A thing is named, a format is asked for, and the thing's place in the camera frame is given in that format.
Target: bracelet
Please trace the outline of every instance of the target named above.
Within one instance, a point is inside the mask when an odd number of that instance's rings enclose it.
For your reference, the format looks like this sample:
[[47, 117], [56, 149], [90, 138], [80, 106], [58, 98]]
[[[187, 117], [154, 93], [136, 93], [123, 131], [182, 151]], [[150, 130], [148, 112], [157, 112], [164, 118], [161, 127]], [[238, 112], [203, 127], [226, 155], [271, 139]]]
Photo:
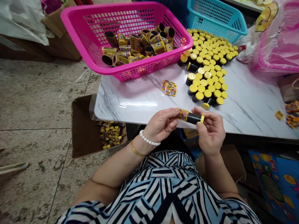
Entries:
[[144, 131], [144, 130], [141, 130], [141, 131], [139, 132], [139, 135], [140, 135], [140, 137], [141, 137], [146, 143], [148, 143], [148, 144], [150, 144], [150, 145], [153, 145], [153, 146], [161, 145], [160, 142], [152, 142], [151, 140], [147, 139], [147, 138], [143, 135], [143, 131]]
[[141, 156], [141, 157], [146, 157], [146, 155], [143, 155], [143, 154], [141, 154], [140, 152], [137, 152], [136, 149], [134, 149], [134, 146], [133, 146], [133, 140], [131, 141], [131, 148], [133, 149], [133, 151], [134, 151], [137, 155], [139, 155], [139, 156]]

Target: woman's left hand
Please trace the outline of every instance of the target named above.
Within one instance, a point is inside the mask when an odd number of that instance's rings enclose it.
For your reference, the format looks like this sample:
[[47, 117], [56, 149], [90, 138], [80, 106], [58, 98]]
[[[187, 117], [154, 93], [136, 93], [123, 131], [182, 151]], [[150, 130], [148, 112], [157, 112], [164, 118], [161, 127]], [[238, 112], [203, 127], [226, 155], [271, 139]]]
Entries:
[[144, 136], [153, 142], [166, 139], [177, 127], [179, 112], [179, 108], [168, 108], [155, 113], [143, 131]]

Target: plastic bag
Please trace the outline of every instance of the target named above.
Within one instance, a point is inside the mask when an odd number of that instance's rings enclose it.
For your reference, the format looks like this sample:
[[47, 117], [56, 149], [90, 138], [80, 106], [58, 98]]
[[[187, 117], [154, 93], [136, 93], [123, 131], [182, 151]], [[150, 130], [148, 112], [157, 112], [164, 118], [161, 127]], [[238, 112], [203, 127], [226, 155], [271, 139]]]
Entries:
[[49, 45], [40, 0], [0, 1], [0, 34]]
[[298, 36], [299, 1], [273, 2], [258, 17], [255, 32], [247, 37], [250, 42], [246, 44], [245, 52], [241, 52], [237, 59], [249, 62], [252, 70], [268, 72], [270, 76], [297, 73]]

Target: black and white striped clothing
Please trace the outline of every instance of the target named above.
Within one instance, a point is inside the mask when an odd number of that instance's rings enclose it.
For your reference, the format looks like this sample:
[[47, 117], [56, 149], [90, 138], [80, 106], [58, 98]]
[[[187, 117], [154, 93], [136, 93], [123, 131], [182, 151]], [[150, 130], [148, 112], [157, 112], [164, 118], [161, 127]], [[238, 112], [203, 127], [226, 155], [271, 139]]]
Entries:
[[178, 151], [148, 155], [110, 205], [78, 204], [57, 223], [254, 223], [258, 217], [237, 198], [221, 199], [198, 174], [190, 157]]

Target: white marble tabletop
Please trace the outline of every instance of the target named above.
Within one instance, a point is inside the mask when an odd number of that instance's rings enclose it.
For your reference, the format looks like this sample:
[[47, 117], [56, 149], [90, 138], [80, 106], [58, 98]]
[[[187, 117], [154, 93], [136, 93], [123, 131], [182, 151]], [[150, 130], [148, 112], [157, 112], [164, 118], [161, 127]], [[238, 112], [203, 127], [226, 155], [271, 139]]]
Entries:
[[[229, 97], [224, 105], [211, 107], [210, 111], [223, 117], [227, 133], [266, 136], [286, 139], [299, 139], [299, 128], [291, 129], [286, 118], [279, 121], [275, 112], [286, 115], [284, 102], [277, 83], [272, 78], [255, 77], [247, 65], [232, 61], [228, 66], [225, 83]], [[120, 82], [112, 76], [103, 76], [97, 100], [95, 115], [102, 120], [113, 120], [133, 124], [147, 124], [159, 110], [179, 107], [191, 111], [201, 107], [202, 101], [194, 103], [187, 94], [185, 84], [188, 72], [177, 64], [170, 65], [154, 73], [127, 82]], [[176, 97], [161, 91], [164, 80], [177, 84]], [[178, 121], [179, 128], [196, 126]]]

